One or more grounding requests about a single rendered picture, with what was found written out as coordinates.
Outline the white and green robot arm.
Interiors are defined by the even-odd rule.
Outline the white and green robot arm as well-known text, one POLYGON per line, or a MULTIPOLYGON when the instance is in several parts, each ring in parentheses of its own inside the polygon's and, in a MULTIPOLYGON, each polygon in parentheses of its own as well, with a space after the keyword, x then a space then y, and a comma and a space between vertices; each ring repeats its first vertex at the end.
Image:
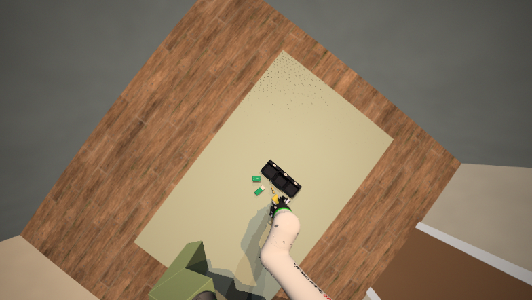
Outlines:
MULTIPOLYGON (((290 211, 285 204, 274 206, 273 223, 260 252, 261 263, 284 289, 290 300, 332 300, 289 254, 301 228, 298 218, 290 211)), ((217 299, 214 293, 203 291, 192 300, 217 299)))

